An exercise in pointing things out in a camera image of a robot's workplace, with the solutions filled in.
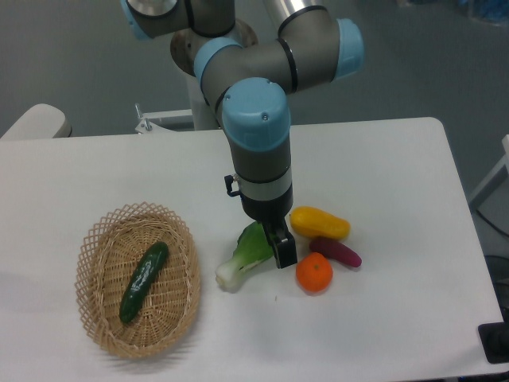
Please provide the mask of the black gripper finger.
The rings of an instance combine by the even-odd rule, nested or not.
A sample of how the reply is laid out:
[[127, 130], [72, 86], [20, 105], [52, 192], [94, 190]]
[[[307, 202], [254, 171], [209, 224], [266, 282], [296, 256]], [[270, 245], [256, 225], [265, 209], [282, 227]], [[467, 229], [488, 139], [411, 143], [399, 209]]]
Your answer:
[[283, 269], [297, 263], [295, 239], [284, 220], [262, 224], [267, 242], [272, 249], [277, 268]]

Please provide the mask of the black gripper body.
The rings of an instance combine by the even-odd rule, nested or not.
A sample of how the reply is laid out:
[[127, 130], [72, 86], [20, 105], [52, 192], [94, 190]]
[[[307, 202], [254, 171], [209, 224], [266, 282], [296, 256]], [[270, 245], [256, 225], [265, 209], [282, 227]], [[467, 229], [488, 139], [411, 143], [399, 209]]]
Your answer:
[[293, 193], [285, 192], [280, 197], [268, 201], [257, 201], [240, 195], [243, 211], [253, 220], [269, 227], [270, 230], [283, 228], [284, 220], [293, 205]]

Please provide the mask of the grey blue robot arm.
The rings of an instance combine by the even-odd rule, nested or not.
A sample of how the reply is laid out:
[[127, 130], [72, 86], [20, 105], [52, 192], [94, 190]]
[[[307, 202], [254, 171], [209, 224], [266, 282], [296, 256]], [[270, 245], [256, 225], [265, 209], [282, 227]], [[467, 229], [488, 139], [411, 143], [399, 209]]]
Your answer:
[[293, 203], [290, 94], [357, 72], [363, 37], [351, 20], [333, 18], [321, 1], [267, 1], [277, 39], [248, 45], [240, 37], [233, 1], [124, 1], [140, 39], [185, 32], [192, 74], [223, 129], [235, 172], [227, 194], [258, 221], [280, 268], [297, 262], [286, 225]]

